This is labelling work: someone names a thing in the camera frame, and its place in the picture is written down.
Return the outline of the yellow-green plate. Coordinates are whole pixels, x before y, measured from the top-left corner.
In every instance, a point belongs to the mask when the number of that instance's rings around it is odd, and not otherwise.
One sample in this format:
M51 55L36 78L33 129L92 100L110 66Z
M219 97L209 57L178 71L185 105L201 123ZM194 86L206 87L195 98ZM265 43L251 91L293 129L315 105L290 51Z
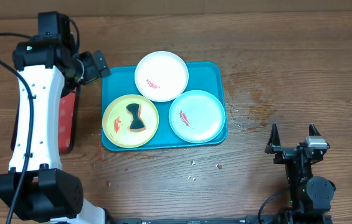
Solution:
M126 106L132 103L141 105L141 118L146 129L131 132L128 127L132 121ZM112 101L104 111L102 128L105 136L114 145L122 148L136 148L146 144L156 134L159 126L159 114L156 106L141 95L124 95Z

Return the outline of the dark green sponge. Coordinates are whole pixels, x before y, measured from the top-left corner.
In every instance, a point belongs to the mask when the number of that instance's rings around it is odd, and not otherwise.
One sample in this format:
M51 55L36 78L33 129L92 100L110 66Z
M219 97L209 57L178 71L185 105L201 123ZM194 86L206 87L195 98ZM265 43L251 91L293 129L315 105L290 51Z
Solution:
M131 115L132 121L128 127L131 132L141 132L146 126L141 118L141 105L132 103L126 106L127 112Z

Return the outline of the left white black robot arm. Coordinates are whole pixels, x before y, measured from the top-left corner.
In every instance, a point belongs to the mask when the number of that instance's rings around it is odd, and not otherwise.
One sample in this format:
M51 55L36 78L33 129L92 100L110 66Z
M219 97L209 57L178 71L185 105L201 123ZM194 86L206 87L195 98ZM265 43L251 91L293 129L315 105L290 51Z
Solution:
M38 15L38 33L13 52L19 82L16 140L0 199L8 217L39 223L111 223L83 195L80 179L62 169L59 106L63 96L110 73L100 51L80 52L75 22L59 12Z

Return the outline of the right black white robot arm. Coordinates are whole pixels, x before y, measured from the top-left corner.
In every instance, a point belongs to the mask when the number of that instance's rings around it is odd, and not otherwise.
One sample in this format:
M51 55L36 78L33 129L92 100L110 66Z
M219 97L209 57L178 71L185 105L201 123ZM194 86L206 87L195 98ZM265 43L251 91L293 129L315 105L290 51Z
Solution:
M312 165L323 160L330 148L314 124L310 124L308 136L295 147L283 147L280 143L277 125L272 125L265 153L274 154L274 164L285 166L288 188L269 197L259 208L259 223L331 223L325 215L331 209L336 191L335 184L313 175ZM262 210L271 200L290 192L290 208L284 208L273 218L262 218Z

